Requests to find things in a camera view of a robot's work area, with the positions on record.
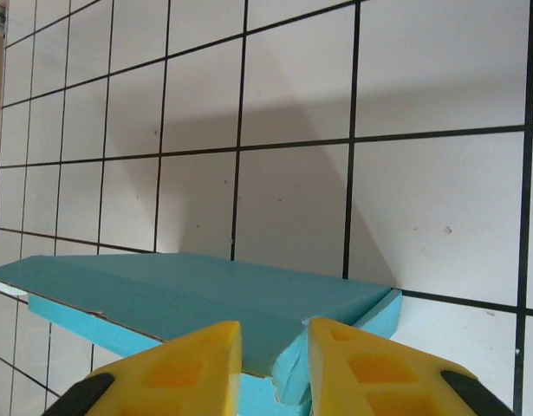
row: square cutout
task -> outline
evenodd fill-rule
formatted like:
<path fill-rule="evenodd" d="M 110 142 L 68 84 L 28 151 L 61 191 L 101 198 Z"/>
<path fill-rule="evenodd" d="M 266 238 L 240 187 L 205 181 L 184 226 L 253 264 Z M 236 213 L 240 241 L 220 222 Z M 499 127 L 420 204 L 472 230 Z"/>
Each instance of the square cutout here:
<path fill-rule="evenodd" d="M 417 375 L 402 359 L 391 355 L 358 354 L 349 358 L 348 364 L 353 371 L 354 377 L 361 384 L 414 383 L 419 380 Z"/>
<path fill-rule="evenodd" d="M 427 394 L 377 393 L 367 396 L 375 416 L 442 416 Z"/>

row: yellow plastic claw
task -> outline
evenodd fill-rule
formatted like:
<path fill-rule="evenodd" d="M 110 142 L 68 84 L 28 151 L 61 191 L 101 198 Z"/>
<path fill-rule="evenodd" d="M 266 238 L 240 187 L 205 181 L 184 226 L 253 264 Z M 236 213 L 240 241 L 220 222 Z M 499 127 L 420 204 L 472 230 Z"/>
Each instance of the yellow plastic claw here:
<path fill-rule="evenodd" d="M 88 416 L 236 416 L 241 374 L 239 322 L 220 322 L 90 376 L 115 381 Z"/>
<path fill-rule="evenodd" d="M 476 416 L 441 376 L 463 367 L 325 318 L 309 324 L 315 416 Z"/>

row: black rubber grip pad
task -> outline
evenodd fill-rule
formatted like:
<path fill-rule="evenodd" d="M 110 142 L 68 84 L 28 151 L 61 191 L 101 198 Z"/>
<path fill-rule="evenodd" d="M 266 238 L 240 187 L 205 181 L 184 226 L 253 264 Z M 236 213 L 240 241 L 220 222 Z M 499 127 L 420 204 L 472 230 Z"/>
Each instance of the black rubber grip pad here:
<path fill-rule="evenodd" d="M 42 416 L 83 416 L 114 383 L 114 376 L 102 373 L 75 383 Z"/>
<path fill-rule="evenodd" d="M 477 416 L 515 416 L 515 414 L 478 380 L 444 370 L 441 376 Z"/>

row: tile grout line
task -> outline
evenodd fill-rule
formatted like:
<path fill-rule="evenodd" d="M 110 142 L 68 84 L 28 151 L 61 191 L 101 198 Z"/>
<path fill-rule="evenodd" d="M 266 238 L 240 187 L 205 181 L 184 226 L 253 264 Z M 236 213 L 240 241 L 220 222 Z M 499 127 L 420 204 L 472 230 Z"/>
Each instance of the tile grout line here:
<path fill-rule="evenodd" d="M 172 12 L 172 0 L 168 0 L 166 12 L 166 42 L 164 55 L 168 55 L 170 48 L 170 13 Z M 162 105 L 160 108 L 160 137 L 159 137 L 159 156 L 158 156 L 158 172 L 156 175 L 156 199 L 154 200 L 154 236 L 153 236 L 153 251 L 158 249 L 159 241 L 159 203 L 160 203 L 160 181 L 162 178 L 162 148 L 164 145 L 164 118 L 166 114 L 166 84 L 168 80 L 168 60 L 164 60 L 164 82 L 162 83 Z"/>
<path fill-rule="evenodd" d="M 69 11 L 71 11 L 71 1 L 68 2 Z M 66 38 L 66 64 L 64 66 L 64 86 L 68 85 L 68 59 L 69 59 L 69 29 L 70 29 L 71 19 L 68 13 L 68 34 Z M 62 154 L 64 149 L 64 125 L 65 125 L 65 114 L 66 114 L 66 91 L 63 92 L 64 96 L 62 97 L 62 125 L 60 131 L 60 163 L 58 165 L 58 190 L 56 192 L 56 217 L 55 217 L 55 237 L 58 236 L 58 215 L 60 213 L 60 188 L 62 186 Z M 55 239 L 55 256 L 56 256 L 56 246 L 57 241 Z"/>
<path fill-rule="evenodd" d="M 14 373 L 16 372 L 16 345 L 17 345 L 17 316 L 19 314 L 20 302 L 16 299 L 16 321 L 14 323 L 14 347 L 12 348 L 12 388 L 10 389 L 10 416 L 12 416 L 12 403 L 14 399 Z"/>
<path fill-rule="evenodd" d="M 417 290 L 399 289 L 399 288 L 397 289 L 401 291 L 403 296 L 411 297 L 415 299 L 422 299 L 426 301 L 441 302 L 441 303 L 450 303 L 452 305 L 466 306 L 466 307 L 477 308 L 477 309 L 495 310 L 498 312 L 506 312 L 510 314 L 515 314 L 517 312 L 516 305 L 507 305 L 504 303 L 479 301 L 476 299 L 440 295 L 437 293 L 430 293 L 430 292 L 419 292 Z"/>
<path fill-rule="evenodd" d="M 198 51 L 200 51 L 202 49 L 211 48 L 211 47 L 217 46 L 217 45 L 219 45 L 221 43 L 226 43 L 226 42 L 234 41 L 234 40 L 239 39 L 239 38 L 243 38 L 244 36 L 255 35 L 256 33 L 264 32 L 266 30 L 275 29 L 275 28 L 278 28 L 278 27 L 281 27 L 281 26 L 284 26 L 284 25 L 287 25 L 287 24 L 296 23 L 296 22 L 299 22 L 301 20 L 305 20 L 305 19 L 308 19 L 308 18 L 311 18 L 311 17 L 323 15 L 323 14 L 329 13 L 331 11 L 343 9 L 345 7 L 353 5 L 355 3 L 355 1 L 357 1 L 357 0 L 350 0 L 350 1 L 347 1 L 345 3 L 339 3 L 339 4 L 336 4 L 336 5 L 333 5 L 333 6 L 329 6 L 329 7 L 323 8 L 323 9 L 318 9 L 318 10 L 312 11 L 310 13 L 306 13 L 304 15 L 291 17 L 290 19 L 282 20 L 282 21 L 276 22 L 276 23 L 271 23 L 271 24 L 268 24 L 266 26 L 263 26 L 262 28 L 256 28 L 256 29 L 253 29 L 253 30 L 244 31 L 242 33 L 239 33 L 239 34 L 236 34 L 236 35 L 232 35 L 232 36 L 227 36 L 227 37 L 218 39 L 218 40 L 213 41 L 213 42 L 203 43 L 202 45 L 198 45 L 196 47 L 189 48 L 189 49 L 186 49 L 186 50 L 182 50 L 180 52 L 176 52 L 174 54 L 170 54 L 170 55 L 163 56 L 163 57 L 160 57 L 160 58 L 152 59 L 151 61 L 142 62 L 142 63 L 139 63 L 137 65 L 133 65 L 132 67 L 118 69 L 118 70 L 116 70 L 114 72 L 108 71 L 107 74 L 96 76 L 95 78 L 91 78 L 90 80 L 81 81 L 81 82 L 78 82 L 76 84 L 68 85 L 65 88 L 58 88 L 58 89 L 55 89 L 55 90 L 52 90 L 52 91 L 48 91 L 46 93 L 39 94 L 39 95 L 37 95 L 35 97 L 30 97 L 28 99 L 19 100 L 19 101 L 16 101 L 16 102 L 12 102 L 10 104 L 6 104 L 5 106 L 3 106 L 3 108 L 12 107 L 12 106 L 15 106 L 17 104 L 21 104 L 21 103 L 29 101 L 29 100 L 35 100 L 37 98 L 42 98 L 44 96 L 51 95 L 53 93 L 58 93 L 58 92 L 62 91 L 63 89 L 71 89 L 71 88 L 75 88 L 75 87 L 80 87 L 81 85 L 89 84 L 90 82 L 100 81 L 100 80 L 103 80 L 105 78 L 110 78 L 111 76 L 124 74 L 126 72 L 133 71 L 135 69 L 147 67 L 147 66 L 153 65 L 154 63 L 162 62 L 164 60 L 168 61 L 168 60 L 176 58 L 178 56 L 188 55 L 188 54 L 191 54 L 193 52 L 198 52 Z"/>
<path fill-rule="evenodd" d="M 526 62 L 526 102 L 524 123 L 533 125 L 533 0 L 530 0 Z M 524 348 L 526 338 L 526 297 L 528 295 L 528 261 L 530 250 L 530 199 L 533 162 L 533 129 L 524 132 L 522 199 L 520 208 L 520 238 L 518 247 L 517 325 L 515 333 L 515 369 L 513 411 L 523 414 Z"/>
<path fill-rule="evenodd" d="M 33 19 L 33 30 L 35 30 L 37 21 L 37 0 L 35 0 L 35 18 Z M 31 81 L 29 83 L 29 97 L 33 94 L 33 66 L 35 62 L 35 40 L 36 35 L 33 35 L 33 49 L 31 50 Z M 29 160 L 29 134 L 31 130 L 31 100 L 29 100 L 29 110 L 28 110 L 28 123 L 27 123 L 27 144 L 25 149 L 25 176 L 23 177 L 23 206 L 22 206 L 22 232 L 23 226 L 25 223 L 25 194 L 27 189 L 27 171 L 28 171 L 28 160 Z M 20 235 L 20 259 L 22 258 L 23 250 L 23 234 Z M 17 314 L 19 310 L 19 296 L 16 297 L 16 323 L 14 326 L 14 349 L 12 352 L 12 383 L 10 389 L 10 409 L 9 415 L 12 414 L 12 398 L 14 397 L 14 377 L 15 377 L 15 364 L 16 364 L 16 340 L 17 340 Z"/>
<path fill-rule="evenodd" d="M 33 22 L 33 27 L 36 25 L 37 20 L 37 0 L 35 0 L 35 19 Z M 31 82 L 29 85 L 29 96 L 33 94 L 33 66 L 35 62 L 35 40 L 36 36 L 33 36 L 33 50 L 31 51 Z M 28 172 L 28 166 L 29 166 L 29 137 L 31 134 L 31 103 L 32 101 L 29 101 L 29 109 L 28 109 L 28 122 L 27 122 L 27 144 L 25 149 L 25 175 L 23 177 L 23 206 L 22 206 L 22 233 L 23 233 L 23 226 L 25 222 L 25 194 L 27 190 L 27 172 Z M 20 259 L 22 258 L 22 249 L 23 249 L 23 234 L 20 238 Z"/>
<path fill-rule="evenodd" d="M 135 249 L 133 247 L 124 247 L 124 246 L 121 246 L 121 245 L 114 245 L 114 244 L 96 243 L 95 241 L 80 240 L 80 239 L 77 239 L 77 238 L 70 238 L 70 237 L 56 237 L 54 235 L 42 234 L 42 233 L 39 233 L 39 232 L 13 230 L 11 228 L 4 228 L 4 227 L 0 227 L 0 231 L 13 232 L 15 234 L 23 234 L 23 235 L 32 236 L 32 237 L 57 239 L 57 240 L 66 241 L 66 242 L 69 242 L 69 243 L 85 244 L 85 245 L 91 245 L 91 246 L 94 246 L 94 247 L 100 246 L 100 247 L 104 247 L 104 248 L 108 248 L 108 249 L 130 251 L 132 253 L 152 253 L 152 251 L 150 251 L 150 250 Z"/>
<path fill-rule="evenodd" d="M 44 381 L 44 408 L 46 410 L 49 403 L 49 373 L 50 373 L 50 348 L 52 345 L 52 322 L 49 322 L 49 342 L 47 344 L 47 374 Z"/>
<path fill-rule="evenodd" d="M 353 179 L 354 179 L 354 131 L 356 127 L 356 97 L 359 72 L 359 39 L 361 36 L 361 2 L 354 5 L 353 62 L 351 74 L 351 105 L 349 110 L 349 144 L 347 165 L 347 190 L 345 196 L 345 225 L 343 235 L 343 267 L 341 277 L 349 278 L 349 257 L 351 251 L 351 220 L 353 216 Z"/>
<path fill-rule="evenodd" d="M 108 39 L 108 73 L 112 65 L 112 36 L 114 32 L 114 0 L 111 0 L 110 11 L 110 38 Z M 102 225 L 102 196 L 104 192 L 104 167 L 107 151 L 107 128 L 108 128 L 108 102 L 110 99 L 110 77 L 107 78 L 107 98 L 106 109 L 104 111 L 104 137 L 102 140 L 102 166 L 101 166 L 101 195 L 99 196 L 99 224 L 97 227 L 97 246 L 96 254 L 101 252 L 101 225 Z"/>
<path fill-rule="evenodd" d="M 422 140 L 422 139 L 435 139 L 435 138 L 448 138 L 464 137 L 472 135 L 483 134 L 501 134 L 501 133 L 524 133 L 527 130 L 533 130 L 533 126 L 515 125 L 515 126 L 500 126 L 500 127 L 480 127 L 462 130 L 445 130 L 437 132 L 423 132 L 423 133 L 404 133 L 404 134 L 391 134 L 381 136 L 367 136 L 361 138 L 354 138 L 353 143 L 370 143 L 370 142 L 384 142 L 384 141 L 396 141 L 396 140 Z M 175 157 L 175 156 L 191 156 L 197 154 L 213 154 L 213 153 L 229 153 L 236 152 L 255 152 L 260 150 L 273 150 L 273 149 L 285 149 L 285 148 L 298 148 L 298 147 L 312 147 L 312 146 L 330 146 L 348 144 L 348 138 L 337 139 L 318 139 L 318 140 L 304 140 L 304 141 L 291 141 L 283 143 L 269 143 L 260 145 L 247 145 L 247 146 L 228 146 L 228 147 L 212 147 L 207 149 L 195 149 L 195 150 L 182 150 L 173 152 L 162 153 L 143 153 L 143 154 L 130 154 L 125 156 L 109 156 L 104 158 L 93 159 L 72 159 L 72 160 L 58 160 L 55 162 L 37 162 L 27 165 L 7 165 L 0 166 L 1 169 L 14 169 L 18 167 L 32 167 L 32 166 L 54 166 L 54 165 L 74 165 L 80 163 L 93 163 L 103 161 L 115 161 L 115 160 L 130 160 L 130 159 L 152 159 L 158 157 Z"/>
<path fill-rule="evenodd" d="M 70 25 L 71 25 L 71 9 L 72 9 L 72 3 L 71 0 L 68 2 L 68 15 L 66 18 L 68 19 L 68 34 L 66 38 L 66 63 L 64 66 L 64 87 L 68 85 L 68 59 L 69 59 L 69 31 L 70 31 Z M 67 91 L 64 90 L 62 97 L 62 126 L 60 131 L 60 161 L 62 162 L 62 151 L 64 148 L 64 120 L 65 120 L 65 113 L 66 113 L 66 93 Z M 56 256 L 56 248 L 58 245 L 58 239 L 56 238 L 58 236 L 58 216 L 60 214 L 60 188 L 62 186 L 62 163 L 58 166 L 58 190 L 56 193 L 56 217 L 55 217 L 55 252 L 54 255 Z M 47 405 L 49 403 L 49 373 L 50 373 L 50 348 L 51 348 L 51 342 L 52 342 L 52 322 L 49 322 L 49 339 L 47 342 L 47 373 L 45 375 L 45 391 L 44 391 L 44 409 L 46 410 Z"/>
<path fill-rule="evenodd" d="M 94 370 L 94 344 L 91 342 L 91 362 L 90 362 L 90 371 L 91 374 Z"/>
<path fill-rule="evenodd" d="M 249 0 L 244 0 L 243 6 L 243 33 L 247 33 L 249 19 Z M 231 212 L 231 244 L 230 260 L 235 260 L 235 242 L 237 235 L 237 205 L 239 200 L 239 172 L 241 168 L 241 133 L 243 129 L 243 105 L 245 87 L 245 64 L 247 56 L 247 35 L 241 41 L 241 77 L 239 78 L 239 101 L 237 108 L 237 137 L 235 151 L 235 170 L 233 174 L 233 202 Z"/>

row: teal cardboard piece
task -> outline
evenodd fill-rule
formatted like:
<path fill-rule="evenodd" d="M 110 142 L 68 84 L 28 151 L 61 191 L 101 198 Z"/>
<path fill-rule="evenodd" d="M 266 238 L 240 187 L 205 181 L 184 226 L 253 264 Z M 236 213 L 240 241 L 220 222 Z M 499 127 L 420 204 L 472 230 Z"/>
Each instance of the teal cardboard piece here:
<path fill-rule="evenodd" d="M 309 319 L 354 324 L 391 295 L 376 284 L 187 254 L 30 257 L 0 267 L 0 282 L 37 295 L 30 296 L 33 312 L 121 356 L 219 321 L 240 321 L 249 374 L 242 416 L 261 414 L 247 412 L 266 395 L 273 407 L 265 414 L 304 414 Z M 364 325 L 375 331 L 386 318 L 395 323 L 394 305 L 387 303 L 391 313 L 378 307 Z"/>
<path fill-rule="evenodd" d="M 390 338 L 397 330 L 402 300 L 401 291 L 393 289 L 353 326 L 370 334 Z"/>

